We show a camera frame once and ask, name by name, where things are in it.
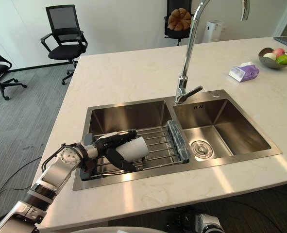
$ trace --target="countertop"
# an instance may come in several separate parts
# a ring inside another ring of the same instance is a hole
[[[264,130],[283,154],[240,163],[72,191],[74,173],[48,209],[41,232],[219,199],[287,183],[287,67],[263,66],[265,47],[287,46],[273,38],[196,44],[187,90],[225,91]],[[82,56],[69,84],[41,163],[62,143],[82,138],[88,107],[175,95],[186,46]],[[238,83],[231,66],[253,62],[259,76]],[[36,180],[40,176],[40,167]]]

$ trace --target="green apple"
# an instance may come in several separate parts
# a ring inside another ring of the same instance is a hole
[[[276,60],[277,63],[281,64],[281,65],[287,65],[287,55],[280,55],[279,57],[277,57]]]

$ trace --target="baseboard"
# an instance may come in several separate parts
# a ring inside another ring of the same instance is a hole
[[[20,69],[11,69],[7,71],[7,73],[16,72],[16,71],[22,71],[22,70],[28,70],[28,69],[37,69],[37,68],[44,68],[44,67],[54,67],[54,66],[60,66],[60,65],[67,65],[72,64],[71,62],[60,62],[60,63],[53,63],[53,64],[47,64],[47,65],[41,65],[41,66],[34,66],[34,67],[25,67]]]

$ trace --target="faucet handle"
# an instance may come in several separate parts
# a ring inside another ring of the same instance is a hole
[[[198,87],[195,87],[193,90],[183,94],[183,95],[180,95],[178,98],[177,98],[177,103],[183,103],[184,101],[186,101],[187,98],[189,98],[190,96],[194,95],[195,93],[201,91],[203,89],[203,86],[198,86]]]

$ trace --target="brown plush toy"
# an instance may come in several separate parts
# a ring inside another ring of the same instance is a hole
[[[191,15],[186,9],[174,9],[168,19],[168,28],[175,31],[187,30],[191,25]]]

